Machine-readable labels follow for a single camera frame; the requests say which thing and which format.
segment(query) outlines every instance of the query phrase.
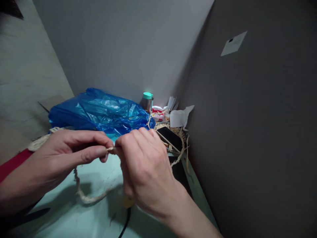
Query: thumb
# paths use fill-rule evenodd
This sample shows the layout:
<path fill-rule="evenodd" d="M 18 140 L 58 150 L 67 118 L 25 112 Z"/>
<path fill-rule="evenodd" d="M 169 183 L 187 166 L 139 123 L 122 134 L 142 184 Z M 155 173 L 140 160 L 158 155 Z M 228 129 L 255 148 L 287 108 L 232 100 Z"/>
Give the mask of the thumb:
<path fill-rule="evenodd" d="M 72 163 L 73 166 L 89 164 L 94 159 L 97 159 L 99 157 L 105 157 L 107 153 L 108 151 L 106 147 L 102 145 L 90 146 L 86 149 L 69 154 L 69 162 Z"/>
<path fill-rule="evenodd" d="M 124 153 L 121 149 L 121 147 L 115 147 L 116 148 L 116 154 L 119 156 L 120 158 L 120 166 L 121 166 L 121 170 L 122 170 L 122 175 L 123 175 L 123 189 L 126 195 L 133 197 L 134 196 L 134 187 L 131 181 L 131 177 L 130 177 L 130 173 L 129 173 L 129 169 L 126 165 L 125 162 L 125 156 Z"/>

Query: table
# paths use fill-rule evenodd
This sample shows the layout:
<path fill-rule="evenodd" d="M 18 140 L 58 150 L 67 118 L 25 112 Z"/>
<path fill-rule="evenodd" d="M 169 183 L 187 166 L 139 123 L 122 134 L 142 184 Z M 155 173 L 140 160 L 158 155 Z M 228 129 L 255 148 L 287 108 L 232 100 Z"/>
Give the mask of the table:
<path fill-rule="evenodd" d="M 113 141 L 117 139 L 115 136 L 110 138 Z M 185 169 L 184 157 L 181 161 Z M 194 201 L 217 227 L 193 168 L 191 165 L 189 168 L 193 179 L 187 173 L 186 175 Z M 32 210 L 49 207 L 51 210 L 47 214 L 11 230 L 9 234 L 14 237 L 118 237 L 126 221 L 119 158 L 109 154 L 105 164 L 97 159 L 77 169 L 81 187 L 86 195 L 94 197 L 107 188 L 113 190 L 95 204 L 83 204 L 76 195 L 76 182 L 74 174 L 71 173 L 59 186 L 48 192 Z M 165 225 L 134 205 L 123 237 L 175 237 L 175 235 Z"/>

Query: finger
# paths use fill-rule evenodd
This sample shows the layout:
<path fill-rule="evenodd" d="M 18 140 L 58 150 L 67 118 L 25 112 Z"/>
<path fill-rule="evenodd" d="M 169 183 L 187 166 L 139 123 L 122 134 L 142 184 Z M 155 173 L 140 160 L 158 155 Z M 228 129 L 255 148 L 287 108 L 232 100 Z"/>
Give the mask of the finger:
<path fill-rule="evenodd" d="M 143 162 L 140 160 L 143 156 L 143 152 L 132 133 L 120 136 L 116 140 L 116 152 L 118 147 L 122 149 L 130 176 L 133 177 L 138 170 L 139 164 Z"/>
<path fill-rule="evenodd" d="M 54 134 L 57 135 L 60 133 L 63 133 L 62 141 L 70 147 L 91 142 L 97 142 L 106 148 L 113 147 L 112 140 L 108 138 L 104 132 L 60 130 Z"/>
<path fill-rule="evenodd" d="M 156 141 L 161 141 L 159 135 L 157 134 L 157 132 L 156 132 L 154 129 L 150 129 L 150 130 L 149 130 L 149 133 L 153 136 L 153 138 L 154 138 Z"/>
<path fill-rule="evenodd" d="M 105 156 L 99 157 L 100 162 L 106 163 L 107 160 L 108 160 L 108 155 L 109 155 L 109 151 L 108 151 L 108 153 Z"/>
<path fill-rule="evenodd" d="M 159 135 L 157 134 L 157 132 L 154 129 L 150 129 L 149 133 L 153 136 L 153 138 L 155 139 L 155 143 L 157 146 L 160 146 L 162 148 L 164 148 L 164 150 L 166 150 L 165 145 L 162 143 L 161 138 L 159 137 Z"/>
<path fill-rule="evenodd" d="M 149 141 L 149 142 L 151 142 L 151 143 L 154 143 L 154 137 L 153 137 L 153 135 L 151 135 L 150 134 L 150 132 L 147 130 L 147 129 L 145 129 L 144 127 L 141 127 L 140 129 L 139 129 L 139 132 Z"/>
<path fill-rule="evenodd" d="M 142 135 L 138 130 L 132 130 L 130 133 L 134 136 L 135 141 L 138 143 L 142 152 L 148 148 L 149 142 L 144 135 Z"/>
<path fill-rule="evenodd" d="M 66 166 L 68 167 L 89 164 L 94 159 L 106 156 L 107 153 L 107 149 L 102 145 L 91 146 L 75 153 L 67 154 L 67 159 L 65 159 L 65 163 L 67 163 Z"/>
<path fill-rule="evenodd" d="M 120 147 L 116 148 L 116 153 L 121 161 L 121 170 L 123 175 L 123 189 L 126 195 L 133 197 L 134 196 L 134 187 L 131 181 L 130 173 L 126 165 L 126 159 L 124 153 Z"/>

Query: black cable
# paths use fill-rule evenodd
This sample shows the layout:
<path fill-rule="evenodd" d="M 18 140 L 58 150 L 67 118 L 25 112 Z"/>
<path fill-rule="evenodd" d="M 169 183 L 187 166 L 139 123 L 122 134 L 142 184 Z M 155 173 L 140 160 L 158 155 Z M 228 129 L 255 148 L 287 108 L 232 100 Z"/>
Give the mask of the black cable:
<path fill-rule="evenodd" d="M 127 216 L 126 216 L 126 221 L 125 221 L 125 225 L 123 227 L 123 230 L 121 231 L 121 234 L 119 235 L 119 238 L 121 238 L 123 236 L 123 233 L 126 229 L 126 227 L 128 226 L 128 223 L 130 221 L 130 216 L 131 216 L 131 207 L 129 207 L 127 210 Z"/>

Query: plastic bag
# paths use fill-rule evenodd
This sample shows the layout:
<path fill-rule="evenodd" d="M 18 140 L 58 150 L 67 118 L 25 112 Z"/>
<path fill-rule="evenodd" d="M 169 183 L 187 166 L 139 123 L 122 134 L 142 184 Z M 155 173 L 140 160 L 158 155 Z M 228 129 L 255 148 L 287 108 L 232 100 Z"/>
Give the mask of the plastic bag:
<path fill-rule="evenodd" d="M 73 126 L 75 130 L 98 130 L 117 136 L 141 127 L 148 129 L 149 116 L 139 104 L 95 88 L 54 106 L 49 113 L 52 127 Z M 154 126 L 151 118 L 150 127 Z"/>

